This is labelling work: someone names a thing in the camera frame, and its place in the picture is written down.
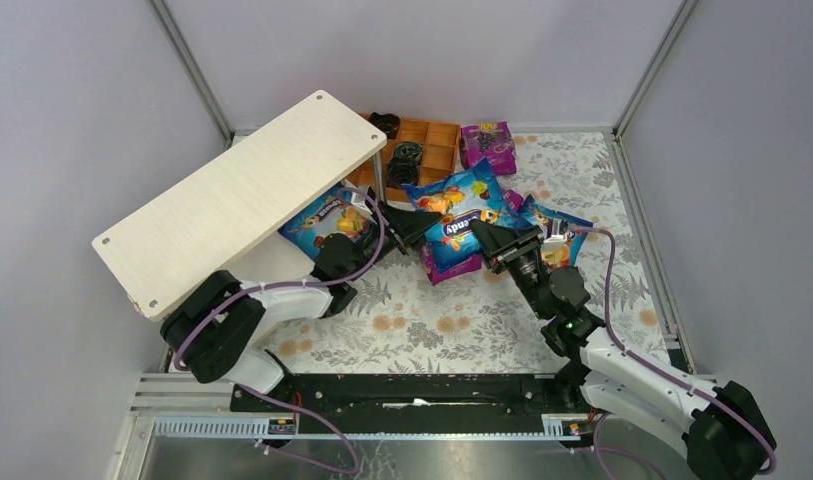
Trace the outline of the blue candy bag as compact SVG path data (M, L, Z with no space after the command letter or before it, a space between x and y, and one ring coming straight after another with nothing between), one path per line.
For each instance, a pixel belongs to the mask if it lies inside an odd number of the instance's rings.
M513 212L503 198L503 189L487 160L423 186L403 186L418 211L438 212L440 223L426 234L436 268L445 272L481 252L470 222L484 221L504 227L522 228L527 222Z
M357 242L368 237L376 221L352 203L352 193L336 184L278 229L278 233L315 260L324 240L342 234Z
M538 203L532 195L524 200L518 214L541 230L544 242L540 255L549 270L574 266L588 235L587 231L579 231L579 228L594 226L588 220L549 209Z

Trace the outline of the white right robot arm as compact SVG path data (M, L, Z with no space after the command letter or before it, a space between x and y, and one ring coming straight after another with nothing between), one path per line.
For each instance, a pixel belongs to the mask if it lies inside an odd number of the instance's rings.
M778 466L776 441L743 385L724 386L663 363L621 339L607 315L592 313L574 266L548 270L541 249L560 232L474 220L486 266L506 271L536 316L561 370L591 407L615 414L670 446L699 479L752 479Z

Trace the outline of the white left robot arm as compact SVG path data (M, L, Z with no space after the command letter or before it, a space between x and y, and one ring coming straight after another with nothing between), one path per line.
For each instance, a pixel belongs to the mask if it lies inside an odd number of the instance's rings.
M180 368L203 384L225 379L266 394L284 377L277 359L255 348L276 325L298 319L325 319L341 313L357 295L352 281L394 249L417 251L424 235L440 223L437 212L408 211L376 202L372 194L365 216L340 187L326 197L318 219L343 212L357 219L358 230L316 233L318 249L311 272L297 280L243 282L227 270L208 276L162 323L160 334L175 352Z

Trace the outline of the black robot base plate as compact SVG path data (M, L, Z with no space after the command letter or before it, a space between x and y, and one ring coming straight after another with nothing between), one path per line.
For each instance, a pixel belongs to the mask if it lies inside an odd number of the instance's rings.
M284 414L302 434L571 435L596 411L551 374L289 374L261 400L234 387L233 413Z

